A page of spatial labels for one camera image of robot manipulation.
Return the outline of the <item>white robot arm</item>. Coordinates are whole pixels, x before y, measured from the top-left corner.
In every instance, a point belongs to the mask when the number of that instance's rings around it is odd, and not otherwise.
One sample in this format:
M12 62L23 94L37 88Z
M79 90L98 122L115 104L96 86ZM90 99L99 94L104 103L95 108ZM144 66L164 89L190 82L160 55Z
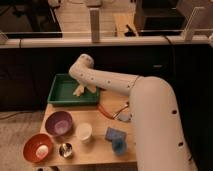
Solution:
M184 137L171 85L162 78L100 71L82 54L69 75L84 87L97 86L129 98L138 171L198 171Z

